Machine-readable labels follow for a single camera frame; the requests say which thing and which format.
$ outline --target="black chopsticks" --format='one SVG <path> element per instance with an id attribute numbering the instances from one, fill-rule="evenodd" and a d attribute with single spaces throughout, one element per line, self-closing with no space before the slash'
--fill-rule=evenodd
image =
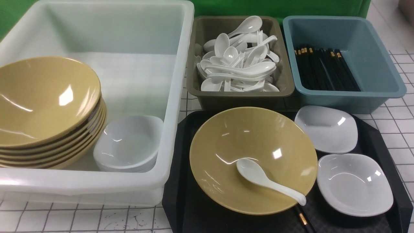
<path id="1" fill-rule="evenodd" d="M 297 204 L 293 207 L 296 215 L 299 217 L 299 220 L 302 223 L 302 226 L 305 228 L 307 233 L 316 233 L 315 228 L 313 227 L 313 225 L 311 224 L 311 222 L 309 221 L 309 218 L 307 217 L 307 215 L 305 214 L 305 211 L 303 211 L 303 208 Z"/>
<path id="2" fill-rule="evenodd" d="M 295 48 L 303 87 L 309 90 L 361 91 L 339 49 Z"/>

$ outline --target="green backdrop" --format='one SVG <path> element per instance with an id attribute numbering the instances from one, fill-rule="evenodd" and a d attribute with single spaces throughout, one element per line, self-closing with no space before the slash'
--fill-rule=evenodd
<path id="1" fill-rule="evenodd" d="M 0 0 L 0 40 L 37 0 Z M 289 15 L 366 17 L 370 0 L 191 0 L 195 16 L 267 15 L 279 22 Z"/>

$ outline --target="stack of yellow bowls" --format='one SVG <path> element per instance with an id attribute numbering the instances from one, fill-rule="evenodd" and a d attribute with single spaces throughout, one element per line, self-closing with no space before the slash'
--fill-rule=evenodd
<path id="1" fill-rule="evenodd" d="M 0 167 L 64 168 L 94 145 L 105 122 L 89 66 L 39 57 L 0 68 Z"/>

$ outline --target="gray-blue container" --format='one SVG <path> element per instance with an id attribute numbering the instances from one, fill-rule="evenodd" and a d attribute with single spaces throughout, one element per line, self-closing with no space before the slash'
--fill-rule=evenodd
<path id="1" fill-rule="evenodd" d="M 302 105 L 319 105 L 368 114 L 407 89 L 371 23 L 359 17 L 289 16 L 283 20 L 286 48 Z M 339 49 L 360 92 L 309 90 L 302 86 L 294 48 Z"/>

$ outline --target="black serving tray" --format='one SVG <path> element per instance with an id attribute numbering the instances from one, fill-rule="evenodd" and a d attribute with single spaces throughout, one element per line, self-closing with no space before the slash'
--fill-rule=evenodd
<path id="1" fill-rule="evenodd" d="M 251 216 L 228 210 L 211 200 L 198 186 L 189 166 L 191 141 L 196 131 L 217 112 L 188 115 L 176 134 L 170 176 L 162 204 L 174 233 L 295 233 L 305 232 L 293 209 L 267 216 Z M 296 112 L 281 112 L 294 119 Z M 355 117 L 358 145 L 352 153 L 373 158 L 382 167 L 394 194 L 394 204 L 385 214 L 357 218 L 330 207 L 315 183 L 303 207 L 318 233 L 408 232 L 413 206 L 378 130 Z M 326 153 L 317 152 L 318 159 Z"/>

